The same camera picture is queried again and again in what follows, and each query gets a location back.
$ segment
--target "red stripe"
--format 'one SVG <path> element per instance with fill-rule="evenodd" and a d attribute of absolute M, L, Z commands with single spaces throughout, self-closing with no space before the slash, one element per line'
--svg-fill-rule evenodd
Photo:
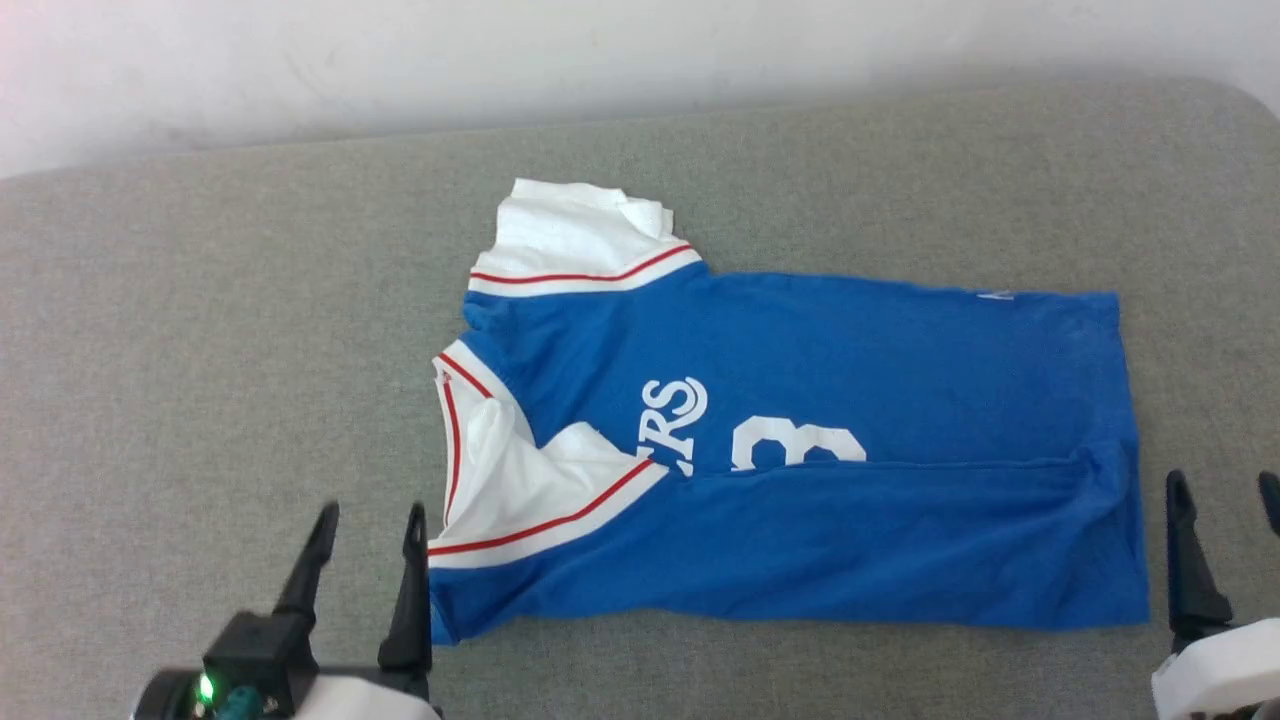
<path fill-rule="evenodd" d="M 444 380 L 444 404 L 449 407 L 449 424 L 453 427 L 453 479 L 449 480 L 449 498 L 444 501 L 444 524 L 449 524 L 449 510 L 453 510 L 453 496 L 458 492 L 458 469 L 462 465 L 460 454 L 462 452 L 458 438 L 458 411 L 453 406 L 453 391 L 449 389 L 449 380 Z"/>
<path fill-rule="evenodd" d="M 451 366 L 454 370 L 457 370 L 460 375 L 462 375 L 463 378 L 467 379 L 467 382 L 470 382 L 471 384 L 476 386 L 476 389 L 480 391 L 480 395 L 483 395 L 485 397 L 493 397 L 493 393 L 489 392 L 488 389 L 485 389 L 485 387 L 483 384 L 480 384 L 480 380 L 477 380 L 475 378 L 475 375 L 472 375 L 471 373 L 463 370 L 462 365 L 458 365 L 457 361 L 453 360 L 453 357 L 449 357 L 448 355 L 445 355 L 445 354 L 442 352 L 440 354 L 440 360 L 444 360 L 444 363 L 448 366 Z"/>
<path fill-rule="evenodd" d="M 671 250 L 668 250 L 668 251 L 666 251 L 666 252 L 663 252 L 663 254 L 660 254 L 658 256 L 650 258 L 650 259 L 645 260 L 644 263 L 640 263 L 635 268 L 631 268 L 630 270 L 627 270 L 627 272 L 625 272 L 625 273 L 622 273 L 620 275 L 584 275 L 584 274 L 564 273 L 564 274 L 559 274 L 559 275 L 534 275 L 534 277 L 530 277 L 530 278 L 499 278 L 498 275 L 490 275 L 489 273 L 471 273 L 471 277 L 481 279 L 481 281 L 489 281 L 489 282 L 495 282 L 495 283 L 511 283 L 511 284 L 539 283 L 539 282 L 547 282 L 547 281 L 617 282 L 617 281 L 622 281 L 622 279 L 630 278 L 631 275 L 634 275 L 634 274 L 639 273 L 640 270 L 643 270 L 643 269 L 653 265 L 654 263 L 660 263 L 660 261 L 666 260 L 667 258 L 671 258 L 672 255 L 677 255 L 680 252 L 684 252 L 686 250 L 692 250 L 692 249 L 694 249 L 692 245 L 681 245 L 680 247 L 672 247 Z"/>
<path fill-rule="evenodd" d="M 527 530 L 520 530 L 518 533 L 512 533 L 509 536 L 500 537 L 500 538 L 494 538 L 492 541 L 467 542 L 467 543 L 462 543 L 462 544 L 453 544 L 453 546 L 449 546 L 449 547 L 433 547 L 429 551 L 426 551 L 426 553 L 428 555 L 453 555 L 456 552 L 470 552 L 472 550 L 485 550 L 485 548 L 489 548 L 489 547 L 498 547 L 499 544 L 507 544 L 507 543 L 512 543 L 512 542 L 516 542 L 516 541 L 520 541 L 520 539 L 525 539 L 525 538 L 527 538 L 530 536 L 536 536 L 538 533 L 540 533 L 543 530 L 549 530 L 549 529 L 552 529 L 554 527 L 563 525 L 564 523 L 572 523 L 573 520 L 581 520 L 590 511 L 595 510 L 596 507 L 600 506 L 600 503 L 603 503 L 605 500 L 608 500 L 609 497 L 612 497 L 613 493 L 616 493 L 620 489 L 622 489 L 622 486 L 625 486 L 628 482 L 631 482 L 632 478 L 635 478 L 636 475 L 639 475 L 649 465 L 653 465 L 653 460 L 645 460 L 644 462 L 636 465 L 635 468 L 631 469 L 630 473 L 627 473 L 626 475 L 622 475 L 622 478 L 620 478 L 618 482 L 616 482 L 612 486 L 609 486 L 609 489 L 607 489 L 603 493 L 600 493 L 600 497 L 596 497 L 595 500 L 593 500 L 590 502 L 590 505 L 588 505 L 586 507 L 579 510 L 577 512 L 575 512 L 572 515 L 566 515 L 563 518 L 557 518 L 554 520 L 548 520 L 548 521 L 543 523 L 541 525 L 535 525 L 532 528 L 529 528 Z"/>

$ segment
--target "jersey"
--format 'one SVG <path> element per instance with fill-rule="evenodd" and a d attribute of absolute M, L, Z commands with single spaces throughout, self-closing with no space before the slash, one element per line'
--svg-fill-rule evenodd
<path fill-rule="evenodd" d="M 627 607 L 1147 618 L 1112 295 L 718 275 L 658 202 L 517 181 L 463 314 L 436 641 Z"/>

